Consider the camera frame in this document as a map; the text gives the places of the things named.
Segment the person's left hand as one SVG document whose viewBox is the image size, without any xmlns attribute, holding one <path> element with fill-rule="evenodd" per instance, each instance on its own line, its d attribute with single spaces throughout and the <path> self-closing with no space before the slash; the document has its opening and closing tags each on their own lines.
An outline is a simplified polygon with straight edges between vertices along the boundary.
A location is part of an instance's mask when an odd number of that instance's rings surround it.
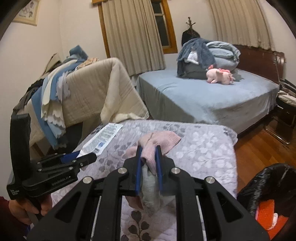
<svg viewBox="0 0 296 241">
<path fill-rule="evenodd" d="M 20 222 L 30 225 L 32 223 L 28 213 L 41 214 L 45 216 L 53 206 L 51 195 L 46 196 L 40 204 L 40 208 L 36 208 L 29 200 L 10 200 L 9 210 L 11 214 Z"/>
</svg>

